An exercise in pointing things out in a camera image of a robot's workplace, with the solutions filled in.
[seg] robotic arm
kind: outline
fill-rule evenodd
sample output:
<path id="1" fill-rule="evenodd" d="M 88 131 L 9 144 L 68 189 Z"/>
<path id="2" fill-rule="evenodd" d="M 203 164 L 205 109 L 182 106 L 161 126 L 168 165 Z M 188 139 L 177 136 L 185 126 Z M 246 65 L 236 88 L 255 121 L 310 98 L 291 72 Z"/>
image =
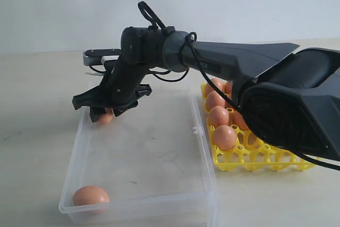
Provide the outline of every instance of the robotic arm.
<path id="1" fill-rule="evenodd" d="M 174 80 L 179 81 L 193 68 L 242 114 L 257 137 L 307 161 L 340 170 L 306 156 L 340 161 L 339 51 L 308 48 L 294 54 L 299 45 L 292 43 L 199 42 L 194 32 L 166 27 L 145 2 L 138 8 L 151 22 L 149 27 L 124 29 L 121 49 L 84 52 L 86 66 L 104 65 L 105 72 L 98 86 L 73 97 L 76 110 L 89 106 L 92 122 L 105 114 L 105 108 L 119 116 L 151 94 L 150 86 L 141 84 L 147 74 L 184 73 Z M 111 60 L 113 55 L 118 59 Z M 168 71 L 151 71 L 155 67 Z M 207 74 L 231 81 L 232 99 Z"/>

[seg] egg tray cup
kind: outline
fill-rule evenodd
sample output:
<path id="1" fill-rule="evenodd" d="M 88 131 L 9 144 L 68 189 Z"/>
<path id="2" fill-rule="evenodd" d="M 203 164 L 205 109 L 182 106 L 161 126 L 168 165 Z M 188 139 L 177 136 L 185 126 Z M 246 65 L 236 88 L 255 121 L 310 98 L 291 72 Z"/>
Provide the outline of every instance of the egg tray cup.
<path id="1" fill-rule="evenodd" d="M 206 83 L 201 85 L 203 100 L 206 100 L 205 88 Z M 259 170 L 265 166 L 269 166 L 272 170 L 283 170 L 289 166 L 296 166 L 297 170 L 307 170 L 315 165 L 307 162 L 288 150 L 283 150 L 271 146 L 261 139 L 257 138 L 251 130 L 241 130 L 233 122 L 234 109 L 227 106 L 229 112 L 230 127 L 237 134 L 236 145 L 227 151 L 220 150 L 214 143 L 213 134 L 215 127 L 211 125 L 209 118 L 206 118 L 208 127 L 209 142 L 214 164 L 222 171 L 231 171 L 237 167 L 244 167 L 248 171 Z M 205 103 L 205 112 L 208 114 L 207 104 Z"/>

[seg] white table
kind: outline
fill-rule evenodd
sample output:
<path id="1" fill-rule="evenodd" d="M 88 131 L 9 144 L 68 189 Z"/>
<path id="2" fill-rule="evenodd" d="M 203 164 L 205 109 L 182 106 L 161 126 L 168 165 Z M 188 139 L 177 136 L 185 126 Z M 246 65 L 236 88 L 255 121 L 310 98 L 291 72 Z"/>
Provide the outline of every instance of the white table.
<path id="1" fill-rule="evenodd" d="M 340 48 L 340 39 L 295 42 Z M 88 89 L 89 70 L 80 52 L 0 55 L 0 68 L 0 226 L 70 226 L 57 204 L 80 118 L 71 99 Z M 190 76 L 199 93 L 203 78 L 193 70 Z M 340 224 L 339 172 L 314 167 L 216 175 L 220 226 Z"/>

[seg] clear plastic container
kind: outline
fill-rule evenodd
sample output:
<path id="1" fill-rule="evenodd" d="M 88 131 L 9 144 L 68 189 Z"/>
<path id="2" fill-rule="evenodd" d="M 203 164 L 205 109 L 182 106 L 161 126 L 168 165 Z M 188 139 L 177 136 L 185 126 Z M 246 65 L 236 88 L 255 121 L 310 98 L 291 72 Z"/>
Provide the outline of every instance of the clear plastic container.
<path id="1" fill-rule="evenodd" d="M 83 109 L 59 209 L 76 224 L 215 227 L 215 173 L 197 98 L 183 83 L 153 88 L 108 126 Z M 81 187 L 104 188 L 110 203 L 73 206 Z M 90 211 L 104 209 L 101 214 Z"/>

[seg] brown egg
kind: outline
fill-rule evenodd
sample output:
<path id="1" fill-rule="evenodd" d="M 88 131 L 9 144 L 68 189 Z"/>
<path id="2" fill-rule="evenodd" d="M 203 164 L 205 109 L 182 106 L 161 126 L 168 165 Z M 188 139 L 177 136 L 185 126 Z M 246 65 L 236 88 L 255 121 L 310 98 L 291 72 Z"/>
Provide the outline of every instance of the brown egg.
<path id="1" fill-rule="evenodd" d="M 209 93 L 207 97 L 207 108 L 210 111 L 214 106 L 225 107 L 226 102 L 216 91 Z"/>
<path id="2" fill-rule="evenodd" d="M 242 115 L 237 111 L 234 113 L 233 123 L 239 126 L 241 130 L 249 130 L 249 127 L 246 125 Z"/>
<path id="3" fill-rule="evenodd" d="M 227 151 L 236 145 L 237 135 L 230 126 L 221 125 L 215 129 L 213 139 L 220 150 Z"/>
<path id="4" fill-rule="evenodd" d="M 84 186 L 74 193 L 72 199 L 75 206 L 110 202 L 107 192 L 99 186 Z M 95 210 L 91 213 L 99 214 L 102 212 L 103 210 Z"/>
<path id="5" fill-rule="evenodd" d="M 209 112 L 210 124 L 215 128 L 229 124 L 229 112 L 222 106 L 214 106 Z"/>
<path id="6" fill-rule="evenodd" d="M 229 95 L 232 94 L 232 84 L 231 84 L 230 82 L 227 81 L 227 82 L 225 83 L 223 92 L 224 92 L 225 94 L 229 94 Z"/>
<path id="7" fill-rule="evenodd" d="M 216 87 L 218 89 L 223 91 L 223 82 L 222 82 L 221 79 L 219 79 L 219 78 L 212 78 L 211 81 L 214 83 L 214 85 L 216 85 Z M 210 84 L 207 83 L 206 90 L 205 90 L 206 97 L 208 97 L 209 93 L 211 93 L 212 91 L 214 91 L 214 89 L 210 86 Z"/>
<path id="8" fill-rule="evenodd" d="M 99 125 L 106 125 L 106 124 L 109 124 L 109 122 L 112 120 L 113 118 L 113 112 L 112 112 L 112 109 L 110 108 L 106 108 L 105 109 L 106 111 L 106 114 L 103 114 L 99 120 L 97 121 L 97 123 Z"/>

